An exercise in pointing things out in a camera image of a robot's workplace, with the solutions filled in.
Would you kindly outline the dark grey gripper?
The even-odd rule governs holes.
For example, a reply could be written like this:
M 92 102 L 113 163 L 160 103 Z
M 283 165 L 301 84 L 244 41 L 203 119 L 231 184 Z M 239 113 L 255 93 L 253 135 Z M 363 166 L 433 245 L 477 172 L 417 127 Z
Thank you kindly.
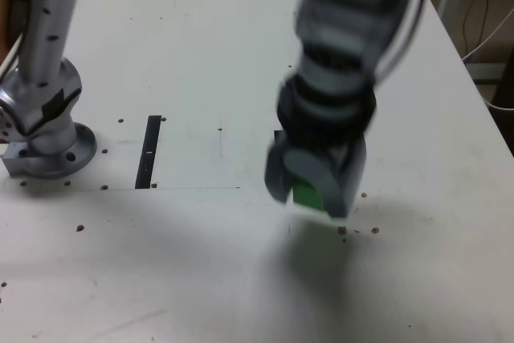
M 285 132 L 280 138 L 298 149 L 285 154 L 286 142 L 270 147 L 264 173 L 268 193 L 285 203 L 292 190 L 294 203 L 323 211 L 331 218 L 346 218 L 365 166 L 364 138 L 330 145 L 296 144 Z

